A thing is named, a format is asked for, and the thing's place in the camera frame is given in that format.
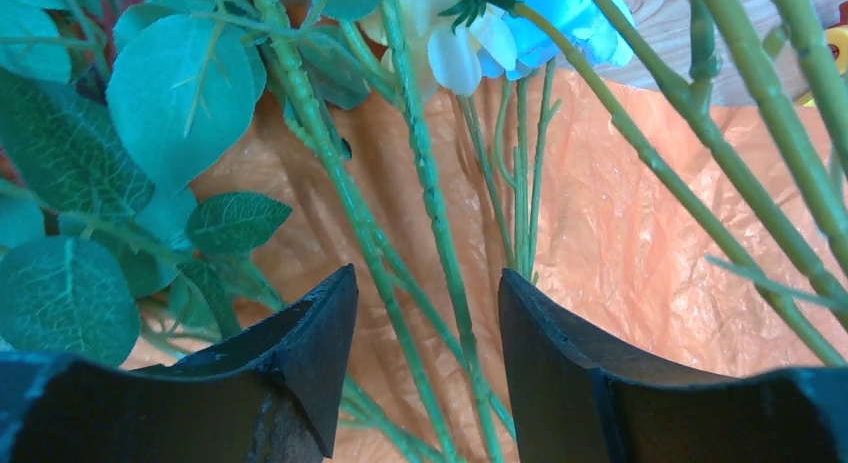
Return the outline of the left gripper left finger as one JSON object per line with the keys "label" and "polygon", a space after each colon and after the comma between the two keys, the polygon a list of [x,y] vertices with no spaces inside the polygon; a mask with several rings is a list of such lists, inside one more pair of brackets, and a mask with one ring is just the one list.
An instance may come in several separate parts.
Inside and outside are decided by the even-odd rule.
{"label": "left gripper left finger", "polygon": [[358,307],[346,265],[294,304],[170,365],[1,356],[5,462],[321,462]]}

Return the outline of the flower bouquet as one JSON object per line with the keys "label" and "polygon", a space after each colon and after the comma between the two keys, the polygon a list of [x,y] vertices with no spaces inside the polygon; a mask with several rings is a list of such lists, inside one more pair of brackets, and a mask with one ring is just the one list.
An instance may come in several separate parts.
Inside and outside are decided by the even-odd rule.
{"label": "flower bouquet", "polygon": [[[649,45],[623,0],[1,0],[1,356],[170,366],[284,310],[339,268],[356,273],[344,264],[287,301],[253,253],[293,208],[253,190],[202,199],[192,190],[270,94],[336,190],[439,448],[393,423],[349,371],[357,273],[335,445],[382,434],[391,444],[382,462],[469,462],[405,321],[402,291],[467,378],[487,462],[519,457],[498,289],[511,269],[542,291],[542,177],[562,103],[552,88],[568,71],[720,250],[705,260],[749,282],[817,368],[846,369],[843,350],[801,308],[817,303],[847,320],[847,91],[812,2],[774,0],[780,23],[766,36],[741,0],[684,2],[676,27],[689,37],[687,76]],[[809,289],[767,274],[609,82],[665,98]],[[807,82],[815,107],[794,103]],[[507,400],[480,358],[433,153],[426,107],[440,92],[459,109],[501,237],[495,298]],[[456,334],[345,168],[353,150],[334,112],[372,95],[406,123]],[[725,139],[713,107],[757,109],[845,284]]]}

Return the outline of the orange yellow wrapping paper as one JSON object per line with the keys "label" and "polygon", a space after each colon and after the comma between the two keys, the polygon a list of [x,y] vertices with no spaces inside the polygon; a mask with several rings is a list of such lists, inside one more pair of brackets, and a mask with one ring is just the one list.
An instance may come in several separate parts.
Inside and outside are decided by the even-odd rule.
{"label": "orange yellow wrapping paper", "polygon": [[[665,98],[609,86],[663,158],[767,274],[809,289]],[[540,289],[606,331],[687,366],[745,376],[821,365],[749,282],[705,260],[720,250],[642,164],[582,80],[561,71],[552,90],[551,99],[562,103],[550,123],[544,160],[535,258]],[[456,334],[403,117],[378,95],[353,111],[334,113],[353,150],[345,168]],[[478,351],[494,390],[507,400],[495,298],[504,266],[498,226],[455,101],[440,92],[426,115]],[[757,109],[713,107],[712,117],[845,284]],[[349,371],[393,423],[439,448],[336,190],[313,153],[288,131],[272,95],[257,106],[242,140],[196,178],[192,190],[198,199],[253,190],[293,208],[274,238],[253,253],[287,301],[338,267],[356,265],[360,303]],[[469,462],[487,462],[467,378],[408,294],[397,294],[453,441]]]}

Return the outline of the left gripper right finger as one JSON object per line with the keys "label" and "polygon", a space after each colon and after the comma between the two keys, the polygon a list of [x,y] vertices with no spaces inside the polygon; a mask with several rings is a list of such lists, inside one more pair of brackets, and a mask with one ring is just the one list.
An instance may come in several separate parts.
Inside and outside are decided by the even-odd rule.
{"label": "left gripper right finger", "polygon": [[523,462],[843,462],[847,371],[733,378],[635,347],[503,271],[499,323]]}

